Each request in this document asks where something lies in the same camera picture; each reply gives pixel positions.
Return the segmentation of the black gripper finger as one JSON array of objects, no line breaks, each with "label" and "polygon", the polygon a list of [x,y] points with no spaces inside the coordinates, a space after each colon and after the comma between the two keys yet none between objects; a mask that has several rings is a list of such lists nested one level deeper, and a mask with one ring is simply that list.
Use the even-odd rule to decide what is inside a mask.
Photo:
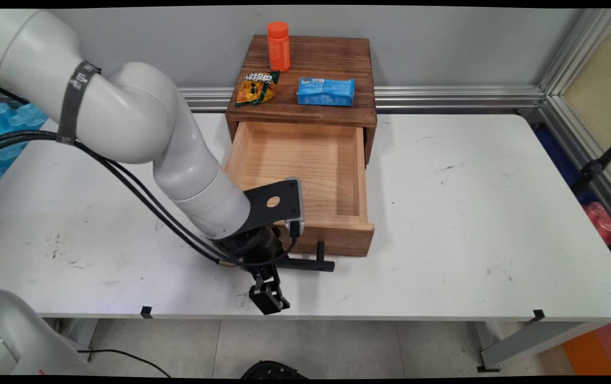
[{"label": "black gripper finger", "polygon": [[264,315],[271,315],[291,308],[280,288],[276,265],[256,267],[252,272],[254,285],[250,287],[249,298]]}]

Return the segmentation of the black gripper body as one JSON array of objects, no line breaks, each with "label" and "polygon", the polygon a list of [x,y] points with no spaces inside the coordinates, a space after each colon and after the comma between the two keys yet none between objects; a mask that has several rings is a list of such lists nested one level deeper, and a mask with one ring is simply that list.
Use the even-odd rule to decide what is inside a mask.
[{"label": "black gripper body", "polygon": [[214,240],[213,245],[240,263],[261,264],[285,254],[280,231],[274,224]]}]

